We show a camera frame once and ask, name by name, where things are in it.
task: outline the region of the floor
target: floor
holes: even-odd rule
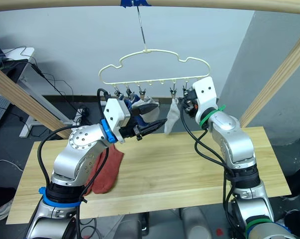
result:
[[[72,118],[74,111],[66,103],[54,103],[65,115]],[[81,106],[81,103],[75,103],[76,107]],[[89,120],[93,123],[99,122],[98,107],[96,103],[84,103],[90,108]],[[165,118],[169,110],[169,105],[160,106],[160,119]],[[19,110],[17,107],[10,107],[8,112],[20,115],[27,119],[27,115]],[[199,130],[194,120],[187,119],[191,130]],[[34,135],[41,134],[45,127],[36,126],[32,130],[32,135],[28,138],[19,138],[19,133],[23,127],[23,123],[19,121],[18,117],[6,114],[0,123],[0,159],[9,160],[17,164],[20,168],[24,168],[28,154],[31,150],[34,141],[40,141],[43,137],[48,135],[46,130],[41,137]],[[173,131],[184,131],[181,121],[177,121]],[[287,146],[273,146],[275,154],[283,169],[284,174],[291,175],[300,168],[300,139],[293,144]],[[0,186],[17,188],[22,172],[17,170],[13,165],[6,162],[0,162]],[[300,210],[300,199],[294,201],[284,200],[282,198],[271,198],[272,207],[276,219],[282,217],[285,211],[291,209]],[[227,234],[227,221],[221,204],[206,205],[200,207],[207,217],[211,227],[214,238],[226,239],[229,238]],[[122,216],[104,217],[97,219],[97,228],[104,239],[112,239],[115,229],[118,226]],[[6,225],[5,220],[0,221],[0,239],[22,239],[26,224],[22,225]],[[224,235],[217,236],[216,230],[221,229]],[[91,229],[84,229],[82,235],[90,235]],[[150,233],[145,237],[146,239],[165,239],[176,238],[183,239],[184,233],[182,228],[182,221],[179,218],[178,211],[164,210],[150,213]]]

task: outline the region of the red towel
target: red towel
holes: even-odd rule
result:
[[[105,150],[100,154],[92,168],[89,178],[86,181],[86,185],[90,182],[97,169],[100,168],[105,156]],[[114,147],[114,144],[109,148],[109,155],[103,169],[100,171],[99,175],[96,177],[92,186],[87,190],[87,194],[90,193],[91,189],[94,193],[106,193],[114,185],[115,180],[119,173],[119,168],[121,161],[123,159],[124,153],[120,152]]]

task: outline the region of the clothes hanger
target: clothes hanger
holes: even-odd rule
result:
[[[135,83],[137,84],[137,86],[140,87],[140,83],[148,83],[150,86],[152,85],[153,82],[160,82],[161,84],[164,84],[165,81],[173,81],[173,83],[175,83],[176,81],[178,80],[185,80],[186,82],[188,82],[190,79],[197,79],[197,80],[200,80],[204,77],[207,77],[209,76],[210,74],[210,65],[203,59],[200,59],[200,58],[196,58],[196,57],[192,57],[192,56],[189,56],[187,57],[185,60],[182,60],[180,58],[180,56],[178,55],[178,53],[174,52],[174,51],[169,51],[169,50],[162,50],[162,49],[147,49],[147,46],[146,46],[146,43],[145,43],[145,37],[144,37],[144,32],[143,32],[143,27],[142,27],[142,21],[141,21],[141,15],[140,15],[140,11],[139,11],[139,7],[137,7],[137,11],[138,11],[138,16],[139,16],[139,22],[140,22],[140,28],[141,28],[141,33],[142,33],[142,37],[143,37],[143,43],[144,43],[144,50],[142,51],[138,51],[138,52],[134,52],[134,53],[130,53],[130,54],[127,54],[123,57],[121,57],[119,59],[119,65],[118,66],[115,66],[113,64],[110,64],[110,65],[107,65],[107,66],[104,66],[103,68],[101,68],[99,70],[99,73],[98,73],[98,76],[99,76],[99,79],[105,83],[106,85],[112,85],[112,86],[117,86],[117,85],[125,85],[125,86],[128,86],[128,84],[131,84],[131,83]],[[101,74],[104,70],[106,70],[107,68],[109,67],[113,67],[115,69],[120,69],[121,67],[123,67],[123,61],[126,59],[126,58],[129,58],[129,57],[132,57],[132,56],[135,56],[135,55],[139,55],[139,54],[148,54],[148,53],[151,53],[151,52],[162,52],[162,53],[167,53],[167,54],[172,54],[172,55],[175,55],[177,60],[179,62],[182,62],[182,63],[186,63],[187,61],[189,60],[195,60],[195,61],[199,61],[201,63],[204,63],[207,67],[208,67],[208,73],[207,74],[204,74],[204,75],[198,75],[198,76],[187,76],[187,77],[176,77],[176,78],[164,78],[164,79],[154,79],[154,80],[139,80],[139,81],[123,81],[123,82],[106,82]]]

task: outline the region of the wooden beam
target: wooden beam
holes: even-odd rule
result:
[[[148,0],[152,6],[187,6],[300,14],[300,0]],[[120,0],[0,0],[0,11],[60,7],[60,6],[119,6]]]
[[[290,76],[296,71],[299,66],[300,39],[240,118],[242,127],[246,127],[253,120],[253,118],[275,95],[275,93],[281,88],[281,86],[283,86],[283,84],[290,78]]]
[[[15,84],[2,71],[0,71],[0,94],[50,130],[54,131],[65,127],[61,121],[59,121],[35,99],[29,96],[19,85]],[[59,132],[58,135],[62,138],[68,138],[70,133],[71,130],[68,129]]]

